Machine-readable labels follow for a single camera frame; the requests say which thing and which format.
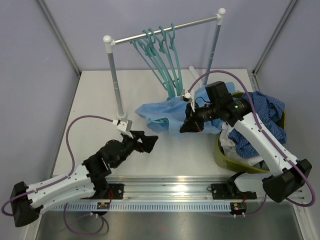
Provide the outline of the light blue shirt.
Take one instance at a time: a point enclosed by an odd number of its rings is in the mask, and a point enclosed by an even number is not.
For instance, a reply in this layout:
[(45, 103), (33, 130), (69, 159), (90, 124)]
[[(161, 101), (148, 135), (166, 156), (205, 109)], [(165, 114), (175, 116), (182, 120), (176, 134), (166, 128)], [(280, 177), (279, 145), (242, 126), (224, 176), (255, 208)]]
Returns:
[[(233, 82), (226, 82), (226, 87), (228, 91), (233, 94), (236, 92), (235, 85)], [(200, 87), (195, 91), (195, 95), (198, 98), (196, 103), (199, 106), (204, 106), (205, 101), (209, 101), (209, 97), (206, 93), (205, 87)], [(156, 133), (166, 132), (170, 137), (180, 137), (180, 128), (184, 123), (186, 118), (187, 102), (180, 100), (179, 97), (171, 98), (164, 102), (159, 103), (145, 103), (142, 104), (135, 110), (135, 113), (145, 119), (147, 127)], [(159, 125), (150, 123), (148, 118), (152, 120), (167, 118), (168, 123)], [(223, 121), (220, 119), (215, 119), (204, 123), (204, 129), (201, 134), (213, 134), (217, 135), (222, 130)]]

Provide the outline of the teal hanger of blue shirt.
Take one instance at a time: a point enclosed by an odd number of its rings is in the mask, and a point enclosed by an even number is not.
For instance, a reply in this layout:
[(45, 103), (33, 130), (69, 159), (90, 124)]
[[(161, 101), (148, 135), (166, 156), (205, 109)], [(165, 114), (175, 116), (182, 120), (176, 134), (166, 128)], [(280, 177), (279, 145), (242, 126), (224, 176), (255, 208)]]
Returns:
[(169, 120), (164, 117), (164, 118), (159, 118), (159, 119), (151, 119), (151, 118), (148, 118), (147, 119), (150, 123), (152, 124), (157, 124), (157, 125), (165, 125), (165, 124), (168, 124), (169, 123)]

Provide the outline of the teal hanger of checked shirt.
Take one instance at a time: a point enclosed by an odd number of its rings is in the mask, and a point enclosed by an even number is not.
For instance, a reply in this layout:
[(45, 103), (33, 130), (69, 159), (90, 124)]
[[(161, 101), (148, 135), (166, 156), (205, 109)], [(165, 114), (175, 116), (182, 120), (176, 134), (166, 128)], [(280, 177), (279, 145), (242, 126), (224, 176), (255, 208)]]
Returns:
[(173, 75), (175, 80), (175, 89), (177, 92), (177, 96), (180, 96), (183, 90), (183, 80), (182, 80), (182, 73), (181, 73), (181, 66), (178, 56), (178, 51), (175, 46), (175, 36), (176, 36), (176, 29), (174, 23), (171, 23), (171, 30), (172, 34), (168, 33), (170, 45), (169, 48), (173, 51), (174, 59), (176, 63), (176, 69), (173, 69)]

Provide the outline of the dark blue checked shirt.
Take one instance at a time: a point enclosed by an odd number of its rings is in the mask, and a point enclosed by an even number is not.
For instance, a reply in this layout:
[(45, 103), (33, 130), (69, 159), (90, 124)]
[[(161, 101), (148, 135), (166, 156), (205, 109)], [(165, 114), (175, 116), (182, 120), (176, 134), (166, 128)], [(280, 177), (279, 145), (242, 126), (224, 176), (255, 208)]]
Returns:
[[(265, 95), (259, 91), (249, 93), (254, 109), (262, 123), (273, 134), (273, 136), (282, 144), (287, 143), (286, 131), (277, 125), (285, 112), (285, 103)], [(237, 130), (232, 129), (228, 134), (228, 139), (235, 144), (235, 152), (244, 159), (250, 159), (258, 156), (258, 152), (250, 142)]]

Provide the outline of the teal hanger of plaid shirt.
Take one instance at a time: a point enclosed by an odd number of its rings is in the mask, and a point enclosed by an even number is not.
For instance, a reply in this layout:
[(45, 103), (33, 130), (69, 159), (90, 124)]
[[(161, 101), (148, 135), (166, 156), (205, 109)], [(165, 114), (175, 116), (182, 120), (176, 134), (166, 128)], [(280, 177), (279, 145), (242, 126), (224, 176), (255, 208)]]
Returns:
[(167, 33), (160, 26), (160, 36), (152, 29), (144, 29), (145, 37), (131, 44), (155, 75), (169, 99), (180, 95), (183, 87), (181, 67), (175, 46), (175, 33)]

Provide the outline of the teal hanger of grey shirt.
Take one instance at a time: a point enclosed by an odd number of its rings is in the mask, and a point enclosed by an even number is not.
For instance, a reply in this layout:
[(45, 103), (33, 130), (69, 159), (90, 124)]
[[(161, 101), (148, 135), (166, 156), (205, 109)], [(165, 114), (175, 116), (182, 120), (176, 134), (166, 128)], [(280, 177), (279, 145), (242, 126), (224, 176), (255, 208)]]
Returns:
[(146, 34), (146, 37), (138, 40), (132, 40), (130, 44), (133, 45), (140, 57), (153, 72), (162, 87), (166, 90), (168, 98), (171, 99), (175, 97), (174, 87), (167, 80), (167, 78), (171, 80), (171, 75), (169, 74), (169, 70), (165, 66), (163, 59), (160, 57), (159, 52), (155, 48), (155, 43), (158, 38), (153, 36), (154, 32), (151, 28), (149, 28), (149, 30), (151, 30), (151, 32), (143, 29), (142, 32)]

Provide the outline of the teal hanger of white shirt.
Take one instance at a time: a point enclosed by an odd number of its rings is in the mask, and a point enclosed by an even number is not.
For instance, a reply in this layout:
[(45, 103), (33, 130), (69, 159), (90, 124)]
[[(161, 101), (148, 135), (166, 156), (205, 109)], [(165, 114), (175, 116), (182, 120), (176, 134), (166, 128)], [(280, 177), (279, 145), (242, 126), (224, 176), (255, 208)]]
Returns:
[(169, 48), (169, 46), (170, 46), (170, 39), (169, 39), (169, 36), (168, 36), (169, 32), (165, 31), (165, 29), (161, 25), (158, 28), (160, 29), (161, 35), (162, 35), (162, 40), (160, 40), (158, 42), (159, 51), (166, 56), (167, 61), (169, 63), (169, 66), (171, 68), (172, 74), (173, 74), (173, 77), (170, 77), (170, 80), (168, 79), (168, 77), (166, 79), (175, 88), (175, 96), (178, 97), (177, 96), (174, 73), (173, 73), (173, 70), (176, 69), (176, 61), (175, 61), (175, 57), (174, 57), (174, 52)]

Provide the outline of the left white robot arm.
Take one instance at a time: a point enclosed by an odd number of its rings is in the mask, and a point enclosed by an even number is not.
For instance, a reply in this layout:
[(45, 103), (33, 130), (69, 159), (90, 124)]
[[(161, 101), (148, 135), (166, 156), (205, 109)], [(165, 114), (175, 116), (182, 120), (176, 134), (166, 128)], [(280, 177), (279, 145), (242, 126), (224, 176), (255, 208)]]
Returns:
[(55, 207), (79, 199), (103, 199), (108, 194), (106, 177), (133, 152), (150, 153), (159, 137), (144, 131), (122, 135), (122, 141), (109, 140), (95, 154), (76, 166), (71, 174), (63, 173), (42, 182), (27, 185), (21, 181), (11, 193), (14, 225), (24, 227)]

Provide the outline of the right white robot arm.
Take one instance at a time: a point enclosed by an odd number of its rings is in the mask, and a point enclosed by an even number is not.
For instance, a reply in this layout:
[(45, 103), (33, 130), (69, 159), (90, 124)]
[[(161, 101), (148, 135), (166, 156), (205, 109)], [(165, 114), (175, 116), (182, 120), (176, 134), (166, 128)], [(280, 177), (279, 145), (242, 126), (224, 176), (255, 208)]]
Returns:
[(181, 99), (187, 102), (181, 133), (198, 133), (204, 123), (215, 119), (227, 122), (241, 133), (262, 157), (268, 173), (240, 172), (228, 179), (227, 193), (239, 198), (244, 192), (264, 192), (274, 202), (287, 200), (303, 185), (310, 186), (308, 176), (312, 165), (307, 159), (299, 160), (290, 153), (264, 126), (251, 100), (233, 100), (222, 81), (205, 87), (209, 103), (196, 103), (195, 91), (183, 90)]

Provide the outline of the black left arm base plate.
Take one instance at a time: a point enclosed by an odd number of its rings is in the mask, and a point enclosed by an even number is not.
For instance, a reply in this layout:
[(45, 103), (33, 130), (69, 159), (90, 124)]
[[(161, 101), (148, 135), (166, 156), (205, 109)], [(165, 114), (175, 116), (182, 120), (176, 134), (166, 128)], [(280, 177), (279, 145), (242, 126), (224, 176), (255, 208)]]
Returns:
[(102, 196), (94, 195), (85, 197), (83, 200), (109, 200), (110, 197), (112, 200), (122, 200), (124, 197), (124, 188), (125, 185), (123, 183), (110, 183), (107, 192)]

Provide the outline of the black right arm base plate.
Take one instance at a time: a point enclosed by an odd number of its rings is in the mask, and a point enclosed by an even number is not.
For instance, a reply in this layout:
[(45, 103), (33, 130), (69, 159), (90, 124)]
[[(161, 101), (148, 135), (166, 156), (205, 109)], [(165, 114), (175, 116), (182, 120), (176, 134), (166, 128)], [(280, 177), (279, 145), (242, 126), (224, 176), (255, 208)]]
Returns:
[(256, 200), (255, 192), (241, 192), (235, 185), (228, 183), (213, 183), (206, 188), (214, 200)]

